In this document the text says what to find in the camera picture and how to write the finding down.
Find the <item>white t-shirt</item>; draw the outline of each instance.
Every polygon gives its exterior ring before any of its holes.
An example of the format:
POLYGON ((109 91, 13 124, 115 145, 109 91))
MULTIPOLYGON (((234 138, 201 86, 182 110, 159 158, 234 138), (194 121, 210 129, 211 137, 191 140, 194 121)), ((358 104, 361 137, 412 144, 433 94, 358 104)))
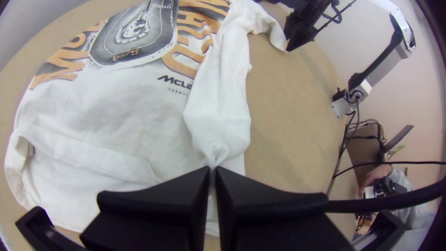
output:
MULTIPOLYGON (((18 202, 80 232, 101 191, 206 165, 244 175, 247 33, 267 31, 284 50, 280 26, 252 0, 152 0, 77 36, 41 66, 18 108, 5 160, 18 202)), ((218 236, 212 194, 206 230, 218 236)))

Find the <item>beige table surface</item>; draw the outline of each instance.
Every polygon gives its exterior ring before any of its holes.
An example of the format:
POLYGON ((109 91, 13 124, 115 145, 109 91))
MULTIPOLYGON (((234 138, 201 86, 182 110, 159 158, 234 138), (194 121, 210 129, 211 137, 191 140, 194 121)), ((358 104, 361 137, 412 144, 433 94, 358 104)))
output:
MULTIPOLYGON (((142 0, 91 0, 64 14, 34 36, 0 72, 0 161, 4 163, 17 106, 41 63, 91 25, 142 0)), ((262 3, 284 25, 285 12, 262 3)), ((252 117, 251 145, 245 153, 248 177, 292 192, 325 192, 333 175, 341 143, 344 118, 331 110, 336 88, 344 86, 323 51, 315 44, 283 53, 265 34, 249 35, 253 69, 247 78, 252 117)), ((348 155, 341 169, 350 165, 348 155)), ((336 179, 331 199, 354 198, 358 187, 354 172, 336 179)), ((16 251, 30 247, 14 222, 25 214, 0 172, 0 227, 6 243, 16 251)), ((351 214, 330 214, 341 232, 351 238, 351 214)), ((77 233, 58 228, 80 243, 77 233)), ((220 250, 218 238, 206 236, 205 250, 220 250)))

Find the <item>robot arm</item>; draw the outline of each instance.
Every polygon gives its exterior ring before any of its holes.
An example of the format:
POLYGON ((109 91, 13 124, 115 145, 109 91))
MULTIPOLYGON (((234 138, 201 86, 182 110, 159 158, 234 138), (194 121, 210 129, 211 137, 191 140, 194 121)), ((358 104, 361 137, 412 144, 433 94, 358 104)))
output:
POLYGON ((381 55, 364 72, 353 74, 348 81, 348 90, 338 90, 333 97, 332 107, 338 117, 356 109, 356 104, 362 102, 384 76, 416 49, 412 29, 400 9, 388 0, 368 1, 389 13, 394 33, 381 55))

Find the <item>black mount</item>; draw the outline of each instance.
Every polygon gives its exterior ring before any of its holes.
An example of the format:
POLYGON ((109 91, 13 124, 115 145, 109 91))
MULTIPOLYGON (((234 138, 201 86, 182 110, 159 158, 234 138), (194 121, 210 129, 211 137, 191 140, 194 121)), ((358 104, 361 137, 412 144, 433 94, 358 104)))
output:
MULTIPOLYGON (((222 251, 354 250, 325 213, 374 211, 383 220, 372 229, 381 235, 361 250, 388 250, 405 227, 385 209, 418 205, 445 193, 443 180, 388 198, 329 201, 323 193, 280 191, 222 167, 216 168, 215 179, 222 251)), ((100 213, 80 235, 85 247, 58 233, 40 207, 16 225, 36 251, 201 251, 209 184, 210 169, 203 167, 145 190, 99 193, 100 213)), ((424 246, 446 247, 445 211, 443 200, 424 246)))

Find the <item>black cable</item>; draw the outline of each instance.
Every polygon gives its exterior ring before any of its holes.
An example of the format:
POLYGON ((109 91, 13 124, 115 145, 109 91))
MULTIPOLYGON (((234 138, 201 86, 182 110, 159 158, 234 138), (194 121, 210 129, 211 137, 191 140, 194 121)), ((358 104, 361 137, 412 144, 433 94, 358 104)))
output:
POLYGON ((357 110, 356 114, 358 115, 358 122, 357 122, 357 124, 356 124, 356 128, 354 129, 352 135, 350 136, 350 139, 348 139, 348 141, 345 143, 344 150, 342 150, 342 152, 340 152, 340 156, 339 156, 339 157, 341 157, 342 154, 344 153, 345 149, 347 149, 347 145, 348 145, 348 144, 350 143, 350 141, 352 140, 351 138, 354 137, 354 135, 356 134, 356 131, 358 130, 358 125, 359 125, 359 97, 356 97, 356 110, 357 110))
POLYGON ((350 8, 357 0, 353 0, 351 3, 347 4, 347 6, 345 6, 345 8, 343 8, 341 11, 339 11, 339 13, 337 13, 334 17, 332 17, 328 22, 326 22, 321 28, 319 28, 317 30, 317 32, 320 32, 321 30, 323 30, 325 27, 327 27, 329 25, 329 23, 333 22, 334 20, 336 20, 337 17, 339 17, 345 10, 347 10, 348 8, 350 8))
MULTIPOLYGON (((350 121, 348 122, 348 124, 345 126, 345 129, 344 129, 344 136, 342 137, 341 148, 339 149, 338 161, 336 162, 336 167, 334 168, 333 175, 338 172, 339 166, 341 165, 342 155, 344 154, 345 149, 347 149, 347 145, 350 143, 350 140, 348 140, 348 142, 345 144, 345 147, 344 147, 348 128, 352 124, 353 118, 355 117, 356 113, 358 113, 358 123, 356 123, 356 124, 357 125, 359 124, 359 98, 356 99, 356 102, 357 102, 356 106, 357 106, 358 112, 353 111, 353 112, 347 114, 347 115, 352 115, 352 117, 350 118, 350 121)), ((335 180, 332 179, 330 181, 330 184, 328 185, 328 189, 326 192, 327 195, 330 195, 331 189, 333 188, 334 184, 335 184, 335 180)))
POLYGON ((441 162, 441 161, 391 161, 391 162, 386 162, 386 161, 383 161, 383 162, 362 163, 362 164, 354 165, 354 166, 352 166, 350 168, 347 168, 347 169, 343 170, 342 172, 340 172, 340 173, 338 173, 336 175, 333 175, 332 179, 334 179, 334 178, 338 177, 339 175, 341 175, 341 174, 343 174, 343 173, 345 173, 347 171, 350 171, 350 170, 352 170, 354 168, 358 168, 358 167, 365 166, 365 165, 383 165, 383 164, 388 164, 388 165, 393 165, 393 164, 446 165, 446 162, 441 162))
POLYGON ((322 13, 322 16, 326 19, 333 19, 333 22, 336 24, 340 24, 342 22, 342 15, 341 12, 338 10, 338 8, 336 8, 336 4, 334 2, 331 2, 331 8, 334 10, 334 12, 336 13, 336 15, 338 16, 339 19, 336 19, 335 17, 330 17, 329 15, 322 13))

